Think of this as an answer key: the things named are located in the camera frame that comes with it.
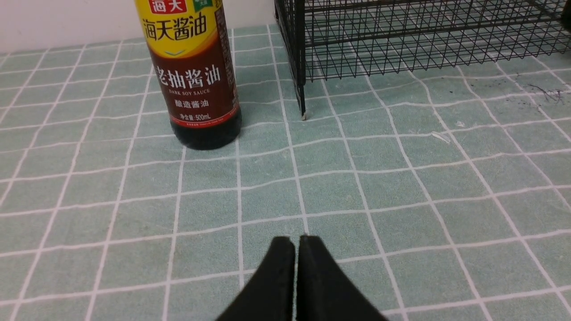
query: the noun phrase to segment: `green label badge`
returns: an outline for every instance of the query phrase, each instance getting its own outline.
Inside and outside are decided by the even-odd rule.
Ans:
[[[212,7],[212,0],[192,0],[194,3],[194,12],[199,12],[206,7]]]

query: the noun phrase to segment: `soy sauce bottle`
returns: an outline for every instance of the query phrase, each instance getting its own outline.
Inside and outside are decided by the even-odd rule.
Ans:
[[[172,130],[190,149],[231,143],[242,127],[222,0],[135,0]]]

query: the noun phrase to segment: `cage leg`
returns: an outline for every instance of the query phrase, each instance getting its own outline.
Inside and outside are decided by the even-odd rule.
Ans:
[[[561,14],[561,24],[568,32],[571,32],[571,0],[565,2],[563,13]]]
[[[301,119],[304,121],[307,119],[307,113],[305,111],[304,86],[296,83],[296,93],[297,93],[297,103],[299,104],[299,111],[301,112]]]

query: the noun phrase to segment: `yellow label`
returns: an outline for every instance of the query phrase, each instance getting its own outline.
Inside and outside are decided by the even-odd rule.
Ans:
[[[222,0],[135,0],[143,34],[163,58],[188,58],[218,38]]]

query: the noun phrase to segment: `brown label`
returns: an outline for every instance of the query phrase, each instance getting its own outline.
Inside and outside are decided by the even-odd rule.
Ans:
[[[190,0],[185,4],[192,7]],[[180,17],[144,19],[151,59],[172,121],[190,128],[215,126],[231,119],[240,109],[224,9],[219,2],[184,17],[187,32],[180,30]],[[148,32],[150,22],[154,23],[152,27],[160,22],[160,28]],[[185,42],[176,42],[181,32],[189,37]],[[168,43],[157,44],[165,37]]]

